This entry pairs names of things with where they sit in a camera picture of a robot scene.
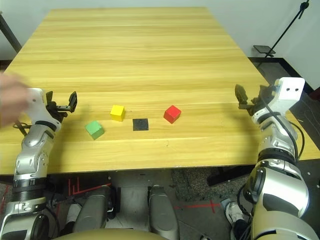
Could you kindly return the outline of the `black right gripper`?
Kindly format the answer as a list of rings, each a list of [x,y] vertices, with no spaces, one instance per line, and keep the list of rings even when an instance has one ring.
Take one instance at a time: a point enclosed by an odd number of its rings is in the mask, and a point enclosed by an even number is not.
[[[259,86],[259,97],[255,97],[251,100],[251,104],[248,105],[248,96],[246,94],[246,91],[243,86],[236,84],[235,85],[235,96],[238,101],[238,108],[239,109],[247,109],[247,112],[249,115],[254,115],[256,112],[260,111],[261,109],[264,109],[266,107],[263,100],[272,100],[274,98],[273,96],[274,86],[269,85],[260,85]]]

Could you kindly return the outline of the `bystander bare hand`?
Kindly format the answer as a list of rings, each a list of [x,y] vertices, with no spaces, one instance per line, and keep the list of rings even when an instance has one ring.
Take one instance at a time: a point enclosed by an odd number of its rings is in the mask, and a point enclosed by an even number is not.
[[[0,73],[0,127],[6,127],[19,119],[28,108],[29,86],[17,74]]]

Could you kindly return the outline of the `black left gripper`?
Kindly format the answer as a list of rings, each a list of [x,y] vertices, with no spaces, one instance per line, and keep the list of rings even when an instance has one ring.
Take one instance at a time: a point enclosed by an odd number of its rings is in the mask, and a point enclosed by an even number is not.
[[[68,116],[67,112],[73,113],[76,110],[78,98],[77,92],[74,91],[69,97],[68,105],[57,105],[53,99],[53,91],[48,91],[46,94],[46,109],[49,114],[60,123],[63,122],[63,119]]]

